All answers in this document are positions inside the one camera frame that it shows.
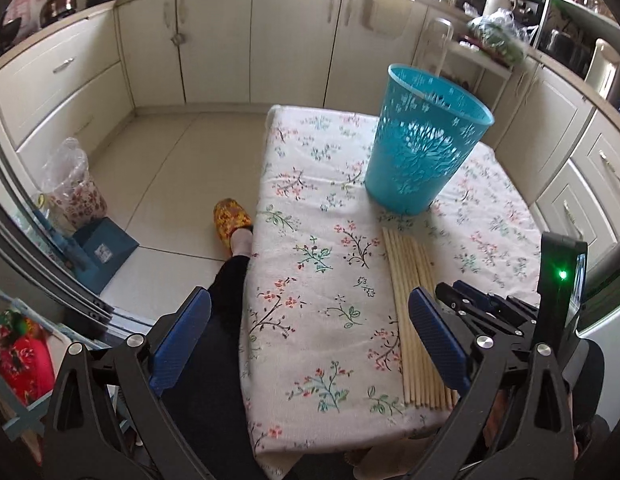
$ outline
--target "blue wastebasket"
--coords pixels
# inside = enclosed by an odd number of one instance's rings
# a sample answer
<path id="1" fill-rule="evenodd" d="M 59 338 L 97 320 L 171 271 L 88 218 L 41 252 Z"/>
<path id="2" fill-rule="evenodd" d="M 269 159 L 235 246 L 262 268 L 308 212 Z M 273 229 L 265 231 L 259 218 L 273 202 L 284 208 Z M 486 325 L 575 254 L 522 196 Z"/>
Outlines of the blue wastebasket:
<path id="1" fill-rule="evenodd" d="M 390 65 L 388 73 L 365 187 L 385 208 L 416 215 L 459 169 L 494 117 L 446 79 L 400 64 Z"/>

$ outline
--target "cabinet handle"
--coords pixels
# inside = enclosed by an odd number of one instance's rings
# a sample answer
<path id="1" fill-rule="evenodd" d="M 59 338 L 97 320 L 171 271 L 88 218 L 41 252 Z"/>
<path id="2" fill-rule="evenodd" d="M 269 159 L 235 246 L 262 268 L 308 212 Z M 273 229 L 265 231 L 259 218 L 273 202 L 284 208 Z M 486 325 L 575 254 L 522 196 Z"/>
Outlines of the cabinet handle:
<path id="1" fill-rule="evenodd" d="M 565 215 L 568 217 L 568 220 L 572 224 L 572 227 L 574 227 L 574 229 L 579 234 L 579 240 L 583 240 L 583 231 L 579 229 L 579 226 L 577 225 L 577 220 L 572 214 L 572 211 L 570 211 L 570 208 L 568 207 L 568 202 L 566 200 L 564 200 L 564 211 Z"/>
<path id="2" fill-rule="evenodd" d="M 70 59 L 66 59 L 58 67 L 53 69 L 52 73 L 58 74 L 59 72 L 62 72 L 62 70 L 65 70 L 67 67 L 69 67 L 72 64 L 72 62 L 74 62 L 74 59 L 75 59 L 74 57 L 71 57 Z"/>
<path id="3" fill-rule="evenodd" d="M 186 42 L 186 37 L 181 32 L 177 32 L 174 36 L 170 38 L 170 41 L 174 44 L 174 46 L 181 46 Z"/>
<path id="4" fill-rule="evenodd" d="M 179 21 L 181 22 L 181 25 L 184 25 L 187 18 L 186 0 L 179 0 L 179 8 L 177 12 L 179 14 Z"/>
<path id="5" fill-rule="evenodd" d="M 519 82 L 517 83 L 517 87 L 515 88 L 514 95 L 519 97 L 519 90 L 521 89 L 521 83 L 523 83 L 523 78 L 526 76 L 525 72 L 522 72 L 519 76 Z"/>
<path id="6" fill-rule="evenodd" d="M 167 0 L 163 2 L 163 23 L 165 23 L 168 30 L 171 30 L 172 20 L 170 19 L 170 3 Z"/>
<path id="7" fill-rule="evenodd" d="M 616 172 L 615 167 L 612 165 L 612 162 L 610 162 L 606 154 L 603 153 L 603 150 L 599 150 L 599 156 L 601 157 L 601 160 L 606 165 L 606 167 L 610 170 L 610 173 L 612 173 L 615 176 L 615 178 L 619 181 L 619 184 L 620 184 L 620 176 Z"/>
<path id="8" fill-rule="evenodd" d="M 535 76 L 535 78 L 532 79 L 532 83 L 530 83 L 530 88 L 528 88 L 528 91 L 526 92 L 526 98 L 524 99 L 525 106 L 528 106 L 528 96 L 532 93 L 533 88 L 538 82 L 539 82 L 539 78 Z"/>
<path id="9" fill-rule="evenodd" d="M 347 0 L 346 7 L 346 27 L 349 25 L 349 19 L 352 16 L 352 3 L 354 0 Z"/>
<path id="10" fill-rule="evenodd" d="M 330 0 L 330 5 L 328 6 L 328 23 L 332 23 L 332 13 L 334 12 L 334 1 Z"/>

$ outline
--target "black pants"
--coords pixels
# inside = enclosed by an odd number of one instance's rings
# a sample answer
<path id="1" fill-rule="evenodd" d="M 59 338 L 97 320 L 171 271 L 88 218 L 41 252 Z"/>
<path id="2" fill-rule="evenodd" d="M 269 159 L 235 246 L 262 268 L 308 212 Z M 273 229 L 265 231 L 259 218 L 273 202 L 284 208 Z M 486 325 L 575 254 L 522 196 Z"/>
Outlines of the black pants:
<path id="1" fill-rule="evenodd" d="M 210 286 L 212 316 L 179 381 L 161 397 L 192 450 L 217 480 L 265 480 L 254 460 L 239 382 L 243 282 L 250 259 L 234 256 Z"/>

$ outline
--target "hand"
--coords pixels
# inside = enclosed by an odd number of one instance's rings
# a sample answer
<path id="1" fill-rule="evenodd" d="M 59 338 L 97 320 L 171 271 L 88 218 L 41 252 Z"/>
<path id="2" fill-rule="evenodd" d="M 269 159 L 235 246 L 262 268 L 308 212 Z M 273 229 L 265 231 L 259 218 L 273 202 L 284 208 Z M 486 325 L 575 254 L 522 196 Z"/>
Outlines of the hand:
<path id="1" fill-rule="evenodd" d="M 492 441 L 499 432 L 501 422 L 503 421 L 503 416 L 505 415 L 508 407 L 508 400 L 506 390 L 499 390 L 497 392 L 497 396 L 494 398 L 494 403 L 490 410 L 490 415 L 488 416 L 488 420 L 484 426 L 484 440 L 487 447 L 492 445 Z M 570 418 L 572 418 L 572 393 L 568 394 L 568 407 L 570 408 Z M 577 441 L 574 437 L 574 431 L 572 431 L 572 449 L 574 451 L 574 459 L 577 460 L 577 457 L 579 456 L 579 447 L 577 446 Z"/>

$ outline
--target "tablecloth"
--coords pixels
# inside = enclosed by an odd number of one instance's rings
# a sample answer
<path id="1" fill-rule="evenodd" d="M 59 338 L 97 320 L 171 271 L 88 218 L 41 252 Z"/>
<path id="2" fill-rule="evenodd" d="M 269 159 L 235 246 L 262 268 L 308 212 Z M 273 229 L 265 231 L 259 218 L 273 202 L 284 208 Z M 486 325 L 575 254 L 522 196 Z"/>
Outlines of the tablecloth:
<path id="1" fill-rule="evenodd" d="M 398 216 L 363 185 L 377 121 L 269 114 L 239 357 L 255 457 L 272 479 L 304 453 L 426 433 L 449 415 L 404 405 L 382 226 L 426 244 L 437 282 L 538 304 L 540 233 L 494 152 L 479 143 L 426 212 Z"/>

